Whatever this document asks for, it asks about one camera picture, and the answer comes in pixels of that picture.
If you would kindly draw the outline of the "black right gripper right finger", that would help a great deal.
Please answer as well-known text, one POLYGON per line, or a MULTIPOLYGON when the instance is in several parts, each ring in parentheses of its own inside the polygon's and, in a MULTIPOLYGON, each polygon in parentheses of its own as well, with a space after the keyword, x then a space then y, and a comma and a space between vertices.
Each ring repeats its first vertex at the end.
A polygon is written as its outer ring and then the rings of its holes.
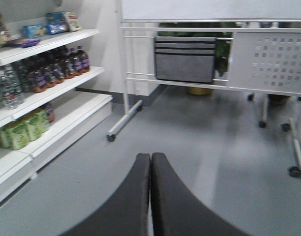
POLYGON ((156 236, 247 235, 204 205, 160 152, 151 157, 151 208, 156 236))

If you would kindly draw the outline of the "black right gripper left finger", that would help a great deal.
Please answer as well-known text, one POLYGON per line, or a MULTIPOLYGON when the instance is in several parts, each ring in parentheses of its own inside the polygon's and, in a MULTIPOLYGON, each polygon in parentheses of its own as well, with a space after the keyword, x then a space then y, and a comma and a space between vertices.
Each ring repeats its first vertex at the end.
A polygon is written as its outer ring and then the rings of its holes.
POLYGON ((150 155, 139 153, 116 191, 90 216, 63 236, 146 236, 150 155))

